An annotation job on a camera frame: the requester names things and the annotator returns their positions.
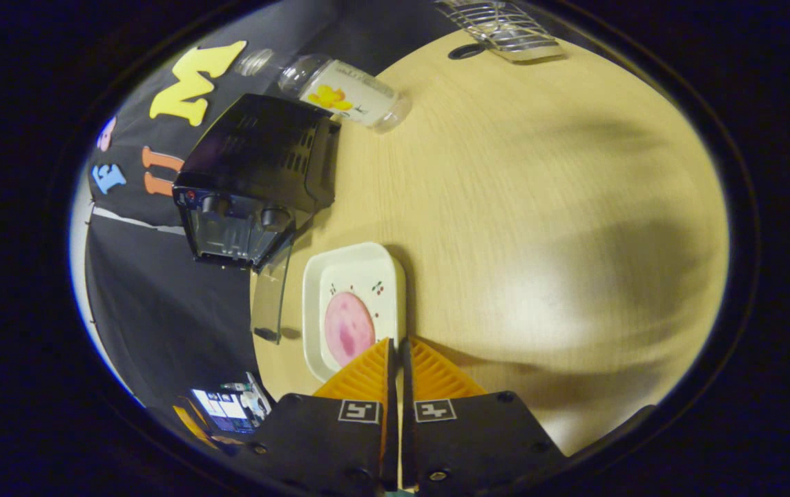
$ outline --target orange letter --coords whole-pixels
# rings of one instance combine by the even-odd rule
[[[149,147],[143,147],[140,158],[143,160],[143,167],[146,168],[149,166],[161,166],[167,167],[171,170],[180,170],[180,168],[183,167],[182,160],[176,157],[171,157],[171,155],[157,154],[150,150]],[[152,176],[149,171],[143,174],[143,187],[146,188],[146,192],[149,194],[174,196],[174,194],[171,192],[172,186],[173,183],[166,182],[164,179],[158,179],[155,176]]]

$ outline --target bottle label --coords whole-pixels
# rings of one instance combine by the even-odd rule
[[[385,116],[397,95],[379,79],[339,60],[332,61],[300,96],[300,100],[371,126]]]

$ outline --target bottle cap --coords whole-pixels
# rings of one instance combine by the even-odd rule
[[[263,48],[263,50],[254,50],[247,54],[243,59],[239,60],[236,65],[236,72],[242,76],[254,76],[266,63],[272,59],[275,52],[271,48]]]

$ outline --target yellow object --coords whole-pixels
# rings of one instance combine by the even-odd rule
[[[177,82],[160,91],[149,105],[149,117],[155,119],[159,114],[183,117],[193,126],[199,126],[205,119],[208,101],[197,98],[210,93],[214,84],[199,72],[206,72],[211,78],[219,78],[229,69],[232,61],[247,45],[247,41],[237,41],[227,47],[192,47],[177,60],[171,72]]]
[[[381,458],[386,448],[386,420],[389,418],[389,361],[394,360],[389,357],[389,340],[380,340],[362,352],[313,394],[328,399],[373,400],[383,404]]]
[[[459,399],[487,393],[468,374],[420,340],[410,339],[414,400]]]
[[[310,95],[309,101],[312,101],[315,105],[325,107],[325,109],[331,107],[337,110],[351,109],[351,103],[345,101],[345,93],[342,88],[337,88],[337,91],[334,91],[334,89],[328,85],[320,85],[318,87],[318,94],[314,93]]]
[[[199,440],[208,444],[212,449],[217,449],[217,447],[214,445],[214,442],[212,442],[211,438],[208,437],[208,434],[202,431],[202,428],[199,428],[199,425],[197,425],[195,421],[193,421],[189,413],[186,412],[186,409],[180,408],[178,406],[172,406],[172,407],[174,408],[174,412],[177,413],[177,417],[180,418],[180,421],[182,421],[183,424],[186,425],[186,428],[189,429],[189,431],[192,432],[192,434],[195,435],[196,438],[199,438]]]
[[[179,398],[179,399],[183,399],[183,400],[186,400],[186,402],[189,404],[189,406],[190,406],[191,408],[193,408],[193,411],[195,411],[195,414],[196,414],[197,416],[199,416],[199,420],[200,420],[200,421],[202,421],[202,422],[203,422],[203,424],[205,424],[205,427],[206,427],[206,428],[208,428],[209,430],[211,429],[210,425],[208,424],[208,420],[206,420],[206,419],[205,419],[205,416],[203,416],[203,415],[202,415],[202,412],[199,410],[199,408],[197,408],[197,407],[195,406],[195,404],[193,404],[193,401],[192,401],[192,400],[189,400],[189,399],[187,399],[187,398],[186,398],[186,397],[184,397],[184,396],[177,396],[177,398]]]

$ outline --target screw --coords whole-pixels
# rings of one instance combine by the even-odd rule
[[[429,474],[429,479],[432,481],[447,479],[447,471],[433,471]]]

